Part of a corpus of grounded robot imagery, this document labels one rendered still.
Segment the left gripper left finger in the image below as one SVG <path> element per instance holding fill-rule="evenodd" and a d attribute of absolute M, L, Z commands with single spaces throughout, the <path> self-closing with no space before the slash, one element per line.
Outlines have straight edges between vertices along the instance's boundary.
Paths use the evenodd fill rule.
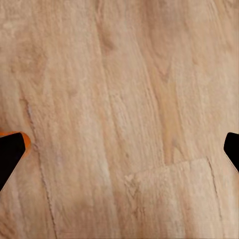
<path fill-rule="evenodd" d="M 0 138 L 0 191 L 24 152 L 25 144 L 20 132 Z"/>

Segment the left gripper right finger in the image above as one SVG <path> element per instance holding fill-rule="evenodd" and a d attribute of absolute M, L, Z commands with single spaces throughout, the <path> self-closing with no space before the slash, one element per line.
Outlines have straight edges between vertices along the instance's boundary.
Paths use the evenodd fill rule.
<path fill-rule="evenodd" d="M 233 132 L 227 134 L 224 151 L 239 171 L 239 134 Z"/>

